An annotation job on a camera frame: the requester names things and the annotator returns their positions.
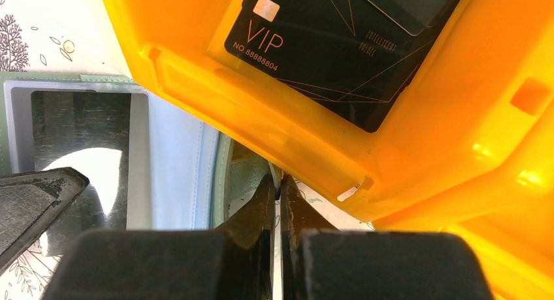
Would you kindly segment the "green card holder wallet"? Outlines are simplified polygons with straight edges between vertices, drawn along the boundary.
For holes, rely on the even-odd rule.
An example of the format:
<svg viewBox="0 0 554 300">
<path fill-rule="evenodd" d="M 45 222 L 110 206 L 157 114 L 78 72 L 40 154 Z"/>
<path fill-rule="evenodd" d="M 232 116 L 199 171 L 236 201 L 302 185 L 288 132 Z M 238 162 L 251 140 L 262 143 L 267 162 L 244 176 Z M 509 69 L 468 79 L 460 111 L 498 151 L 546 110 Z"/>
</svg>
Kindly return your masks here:
<svg viewBox="0 0 554 300">
<path fill-rule="evenodd" d="M 33 171 L 34 91 L 131 94 L 127 229 L 206 229 L 247 200 L 273 164 L 126 76 L 1 73 L 1 166 Z"/>
</svg>

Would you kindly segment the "yellow plastic divided bin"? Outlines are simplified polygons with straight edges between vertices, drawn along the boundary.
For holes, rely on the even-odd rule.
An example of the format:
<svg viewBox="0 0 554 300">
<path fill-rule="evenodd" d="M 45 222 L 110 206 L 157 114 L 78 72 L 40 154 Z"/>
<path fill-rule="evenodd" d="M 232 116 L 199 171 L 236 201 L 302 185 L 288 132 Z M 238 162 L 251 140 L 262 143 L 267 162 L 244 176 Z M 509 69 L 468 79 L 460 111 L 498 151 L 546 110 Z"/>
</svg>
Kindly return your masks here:
<svg viewBox="0 0 554 300">
<path fill-rule="evenodd" d="M 460 0 L 368 132 L 228 53 L 242 0 L 103 0 L 131 76 L 377 230 L 445 231 L 553 298 L 553 0 Z"/>
</svg>

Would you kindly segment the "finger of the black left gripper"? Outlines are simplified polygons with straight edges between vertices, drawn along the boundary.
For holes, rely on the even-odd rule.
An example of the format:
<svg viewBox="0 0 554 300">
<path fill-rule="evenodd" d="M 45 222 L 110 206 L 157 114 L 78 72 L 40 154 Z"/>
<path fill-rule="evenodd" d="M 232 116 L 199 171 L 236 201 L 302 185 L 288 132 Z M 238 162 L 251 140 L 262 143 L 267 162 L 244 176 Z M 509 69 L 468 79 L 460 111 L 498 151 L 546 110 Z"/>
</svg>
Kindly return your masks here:
<svg viewBox="0 0 554 300">
<path fill-rule="evenodd" d="M 89 185 L 72 167 L 1 177 L 1 272 L 4 273 Z"/>
</svg>

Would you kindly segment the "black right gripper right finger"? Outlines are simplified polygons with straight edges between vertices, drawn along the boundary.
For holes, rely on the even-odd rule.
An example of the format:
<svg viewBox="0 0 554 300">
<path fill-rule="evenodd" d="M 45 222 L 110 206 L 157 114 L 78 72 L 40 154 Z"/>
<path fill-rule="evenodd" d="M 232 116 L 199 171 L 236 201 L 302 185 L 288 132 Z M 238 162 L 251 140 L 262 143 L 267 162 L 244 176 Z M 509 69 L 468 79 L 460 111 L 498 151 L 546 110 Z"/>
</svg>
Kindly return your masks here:
<svg viewBox="0 0 554 300">
<path fill-rule="evenodd" d="M 280 186 L 284 299 L 492 299 L 481 265 L 459 236 L 346 231 Z"/>
</svg>

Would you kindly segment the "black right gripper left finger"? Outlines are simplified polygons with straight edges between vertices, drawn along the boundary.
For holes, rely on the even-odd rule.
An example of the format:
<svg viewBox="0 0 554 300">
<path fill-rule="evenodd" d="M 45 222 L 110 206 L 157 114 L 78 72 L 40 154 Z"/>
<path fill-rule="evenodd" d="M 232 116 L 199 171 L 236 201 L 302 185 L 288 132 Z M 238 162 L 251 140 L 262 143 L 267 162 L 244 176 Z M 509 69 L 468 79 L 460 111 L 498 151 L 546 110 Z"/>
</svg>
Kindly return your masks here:
<svg viewBox="0 0 554 300">
<path fill-rule="evenodd" d="M 224 223 L 196 231 L 98 229 L 63 255 L 45 299 L 269 299 L 270 175 Z"/>
</svg>

